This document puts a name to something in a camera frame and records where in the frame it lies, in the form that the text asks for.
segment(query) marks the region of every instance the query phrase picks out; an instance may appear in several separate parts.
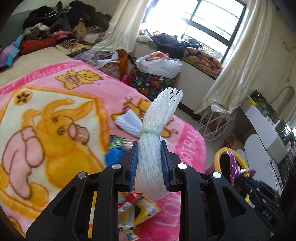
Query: orange blanket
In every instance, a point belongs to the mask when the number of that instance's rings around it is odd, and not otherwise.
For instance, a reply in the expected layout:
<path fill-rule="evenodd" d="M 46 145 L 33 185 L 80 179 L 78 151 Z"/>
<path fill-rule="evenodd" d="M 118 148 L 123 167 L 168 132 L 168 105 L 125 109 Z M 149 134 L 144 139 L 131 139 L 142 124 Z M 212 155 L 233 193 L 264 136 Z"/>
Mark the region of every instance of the orange blanket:
<path fill-rule="evenodd" d="M 200 51 L 196 48 L 186 48 L 184 57 L 194 62 L 201 69 L 208 71 L 212 74 L 219 74 L 222 70 L 222 65 L 215 57 Z"/>

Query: blue gripper pad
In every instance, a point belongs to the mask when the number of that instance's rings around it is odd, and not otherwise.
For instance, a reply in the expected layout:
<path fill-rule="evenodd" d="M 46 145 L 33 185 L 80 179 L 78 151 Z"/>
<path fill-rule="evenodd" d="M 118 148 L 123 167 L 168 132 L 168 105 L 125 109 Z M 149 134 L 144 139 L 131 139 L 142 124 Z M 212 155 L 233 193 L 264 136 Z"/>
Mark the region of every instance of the blue gripper pad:
<path fill-rule="evenodd" d="M 133 153 L 133 158 L 131 161 L 131 170 L 129 173 L 129 182 L 128 186 L 130 191 L 135 186 L 135 180 L 136 180 L 136 171 L 137 171 L 137 165 L 138 165 L 138 150 L 139 150 L 139 143 L 136 143 L 135 151 Z"/>
<path fill-rule="evenodd" d="M 251 181 L 256 187 L 260 187 L 258 181 L 254 180 L 253 178 L 251 178 L 250 181 Z"/>
<path fill-rule="evenodd" d="M 163 169 L 163 180 L 165 182 L 165 187 L 169 188 L 170 182 L 169 182 L 169 169 L 168 169 L 168 160 L 165 153 L 165 140 L 160 142 L 160 157 L 161 157 L 161 167 Z"/>

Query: white chair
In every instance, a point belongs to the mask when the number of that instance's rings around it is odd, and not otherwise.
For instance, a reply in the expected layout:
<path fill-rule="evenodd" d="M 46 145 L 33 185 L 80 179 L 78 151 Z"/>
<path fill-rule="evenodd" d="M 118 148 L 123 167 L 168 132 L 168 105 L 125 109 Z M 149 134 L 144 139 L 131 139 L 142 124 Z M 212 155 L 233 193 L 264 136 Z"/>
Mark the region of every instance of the white chair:
<path fill-rule="evenodd" d="M 207 108 L 196 125 L 196 130 L 200 132 L 205 141 L 214 141 L 226 131 L 229 122 L 233 120 L 232 116 L 226 113 L 226 109 L 217 103 Z"/>
<path fill-rule="evenodd" d="M 238 149 L 236 152 L 244 159 L 250 169 L 256 171 L 255 180 L 265 182 L 281 194 L 279 169 L 275 161 L 268 155 L 257 134 L 252 134 L 247 138 L 244 144 L 244 151 Z"/>

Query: dark jacket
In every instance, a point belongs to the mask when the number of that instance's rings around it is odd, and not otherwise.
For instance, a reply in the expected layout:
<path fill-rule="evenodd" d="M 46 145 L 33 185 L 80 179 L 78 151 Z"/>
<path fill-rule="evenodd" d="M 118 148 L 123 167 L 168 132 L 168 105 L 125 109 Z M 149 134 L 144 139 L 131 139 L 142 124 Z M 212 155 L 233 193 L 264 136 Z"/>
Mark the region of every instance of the dark jacket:
<path fill-rule="evenodd" d="M 174 36 L 168 34 L 159 34 L 151 36 L 154 43 L 157 45 L 157 51 L 168 53 L 170 58 L 182 58 L 185 48 L 200 48 L 202 45 L 196 39 L 178 41 Z"/>

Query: striped cloth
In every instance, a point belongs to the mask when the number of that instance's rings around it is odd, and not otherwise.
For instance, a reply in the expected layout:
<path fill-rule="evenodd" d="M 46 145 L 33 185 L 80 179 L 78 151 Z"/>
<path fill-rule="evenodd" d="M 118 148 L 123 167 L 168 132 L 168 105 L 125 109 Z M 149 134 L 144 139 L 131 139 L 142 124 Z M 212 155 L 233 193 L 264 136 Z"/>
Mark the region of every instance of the striped cloth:
<path fill-rule="evenodd" d="M 11 66 L 13 59 L 19 52 L 19 46 L 22 42 L 23 34 L 20 35 L 16 41 L 0 49 L 0 68 L 4 66 Z"/>

